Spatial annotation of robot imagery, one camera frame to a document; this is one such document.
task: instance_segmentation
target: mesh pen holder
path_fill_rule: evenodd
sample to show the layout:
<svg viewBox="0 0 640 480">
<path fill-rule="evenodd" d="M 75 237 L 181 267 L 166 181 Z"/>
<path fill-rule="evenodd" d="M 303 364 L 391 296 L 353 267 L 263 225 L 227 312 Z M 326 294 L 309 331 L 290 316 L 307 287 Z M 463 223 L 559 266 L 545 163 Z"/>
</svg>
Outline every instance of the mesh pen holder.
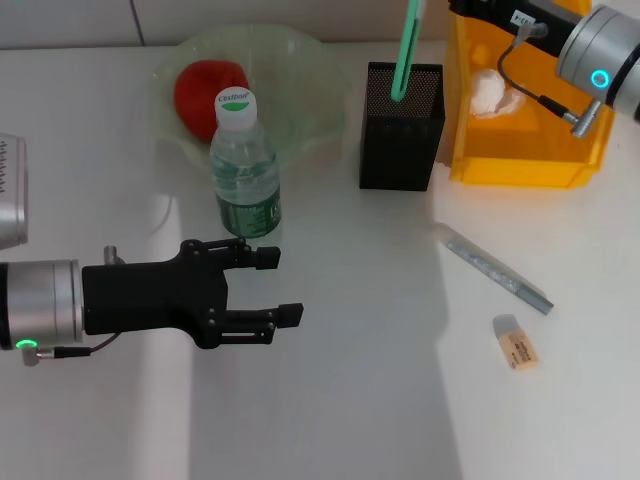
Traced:
<svg viewBox="0 0 640 480">
<path fill-rule="evenodd" d="M 424 192 L 444 127 L 442 65 L 413 65 L 404 99 L 391 98 L 395 63 L 369 63 L 360 188 Z"/>
</svg>

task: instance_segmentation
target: green pen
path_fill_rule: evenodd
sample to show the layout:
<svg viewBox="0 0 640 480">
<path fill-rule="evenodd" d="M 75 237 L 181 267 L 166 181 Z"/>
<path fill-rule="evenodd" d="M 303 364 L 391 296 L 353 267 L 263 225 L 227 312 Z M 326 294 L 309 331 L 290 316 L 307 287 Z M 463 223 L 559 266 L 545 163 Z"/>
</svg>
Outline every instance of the green pen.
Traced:
<svg viewBox="0 0 640 480">
<path fill-rule="evenodd" d="M 396 102 L 402 101 L 407 92 L 409 74 L 411 73 L 411 65 L 413 64 L 413 54 L 418 41 L 418 35 L 420 35 L 420 25 L 422 25 L 422 17 L 424 17 L 426 7 L 426 0 L 409 0 L 407 20 L 404 24 L 400 53 L 398 54 L 398 63 L 396 64 L 396 73 L 393 77 L 393 85 L 391 86 L 391 98 Z"/>
</svg>

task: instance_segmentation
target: eraser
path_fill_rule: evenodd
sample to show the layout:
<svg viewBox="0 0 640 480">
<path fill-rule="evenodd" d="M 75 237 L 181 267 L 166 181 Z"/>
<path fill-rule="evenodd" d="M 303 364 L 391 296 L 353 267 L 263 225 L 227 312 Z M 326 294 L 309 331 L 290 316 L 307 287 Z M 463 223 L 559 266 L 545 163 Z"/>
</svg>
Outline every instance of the eraser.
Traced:
<svg viewBox="0 0 640 480">
<path fill-rule="evenodd" d="M 538 364 L 538 356 L 533 345 L 525 331 L 518 325 L 515 316 L 500 315 L 493 320 L 493 326 L 511 368 L 523 370 Z"/>
</svg>

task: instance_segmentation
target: blue indicator light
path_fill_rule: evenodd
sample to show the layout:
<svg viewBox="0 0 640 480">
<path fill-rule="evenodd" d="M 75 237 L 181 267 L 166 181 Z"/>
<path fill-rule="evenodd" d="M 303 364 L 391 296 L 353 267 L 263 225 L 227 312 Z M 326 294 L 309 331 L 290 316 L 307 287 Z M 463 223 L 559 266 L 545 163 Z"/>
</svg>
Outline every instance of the blue indicator light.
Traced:
<svg viewBox="0 0 640 480">
<path fill-rule="evenodd" d="M 611 83 L 611 78 L 604 70 L 596 70 L 591 74 L 591 83 L 596 88 L 607 88 Z"/>
</svg>

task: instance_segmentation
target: bottle label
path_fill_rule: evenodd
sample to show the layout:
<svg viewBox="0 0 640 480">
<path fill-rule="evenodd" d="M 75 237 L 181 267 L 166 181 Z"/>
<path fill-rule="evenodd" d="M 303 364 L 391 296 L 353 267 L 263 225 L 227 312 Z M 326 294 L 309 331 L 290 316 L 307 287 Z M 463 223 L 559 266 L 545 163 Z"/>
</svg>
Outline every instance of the bottle label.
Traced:
<svg viewBox="0 0 640 480">
<path fill-rule="evenodd" d="M 237 237 L 264 237 L 282 218 L 280 188 L 266 200 L 253 205 L 236 205 L 218 196 L 222 224 Z"/>
</svg>

